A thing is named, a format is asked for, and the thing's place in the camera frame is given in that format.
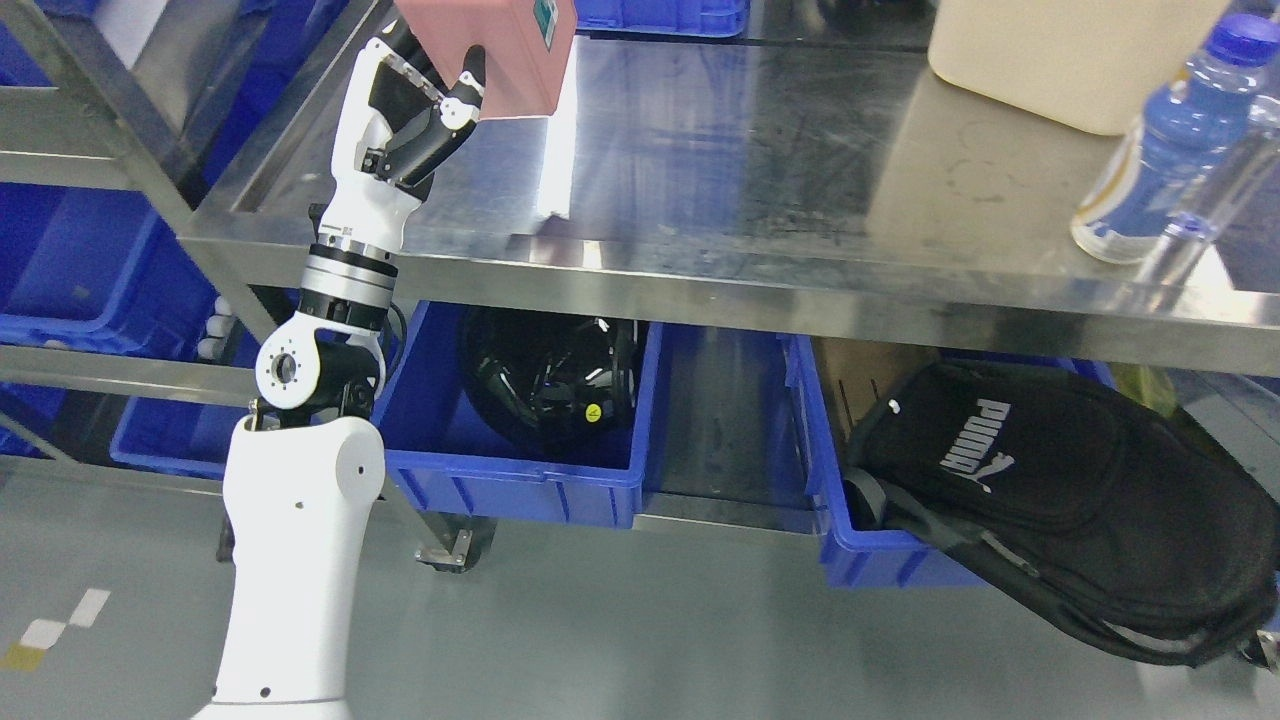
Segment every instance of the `black helmet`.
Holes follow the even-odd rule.
[[[458,364],[471,406],[526,452],[561,459],[631,427],[644,323],[470,307]]]

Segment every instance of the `robotic arm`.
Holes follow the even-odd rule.
[[[261,398],[232,436],[223,495],[236,592],[212,701],[196,720],[351,720],[347,641],[369,511],[385,473],[369,421],[404,222],[475,129],[485,54],[447,94],[403,20],[356,58],[294,315],[262,345]],[[337,409],[312,425],[315,413]]]

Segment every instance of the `water bottle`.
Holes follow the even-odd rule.
[[[1280,20],[1280,0],[1262,1],[1272,22]],[[1211,173],[1192,184],[1174,208],[1156,249],[1142,272],[1155,283],[1181,283],[1210,245],[1235,215],[1266,186],[1280,167],[1280,58],[1249,108],[1248,129]]]
[[[1071,218],[1071,237],[1108,263],[1138,263],[1155,247],[1188,187],[1226,155],[1248,127],[1280,26],[1224,18],[1187,68],[1147,99],[1093,191]]]
[[[1248,13],[1251,15],[1271,18],[1277,8],[1280,8],[1280,0],[1231,0],[1231,4],[1226,6],[1224,17],[1234,13]]]

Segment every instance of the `cable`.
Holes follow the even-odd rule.
[[[396,336],[399,340],[399,347],[396,348],[396,357],[392,360],[390,366],[387,368],[388,378],[396,374],[401,360],[404,359],[404,352],[408,351],[408,322],[404,320],[404,313],[394,302],[392,302],[392,313],[396,313],[396,319],[399,323],[399,336]]]
[[[393,360],[390,341],[396,337],[396,328],[392,325],[390,316],[383,318],[383,328],[378,333],[378,347],[383,351],[383,357],[388,361]]]

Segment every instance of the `cardboard box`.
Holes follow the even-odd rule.
[[[813,348],[837,448],[883,393],[938,359],[933,347],[861,340],[814,338]]]

